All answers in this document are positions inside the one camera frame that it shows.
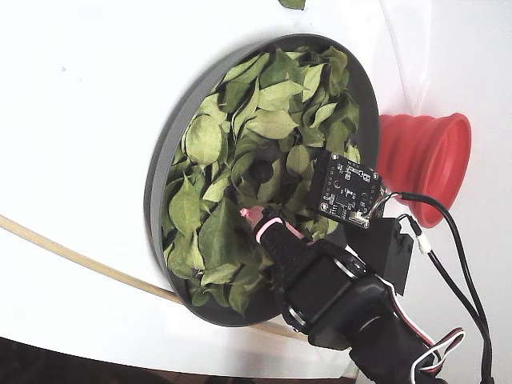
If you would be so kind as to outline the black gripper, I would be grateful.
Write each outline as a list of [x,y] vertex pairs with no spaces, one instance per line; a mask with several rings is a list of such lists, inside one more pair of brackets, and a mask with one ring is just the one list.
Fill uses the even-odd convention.
[[315,242],[292,226],[280,208],[242,208],[253,236],[273,265],[274,294],[285,322],[313,346],[346,349],[338,301],[367,275],[366,264],[346,247]]

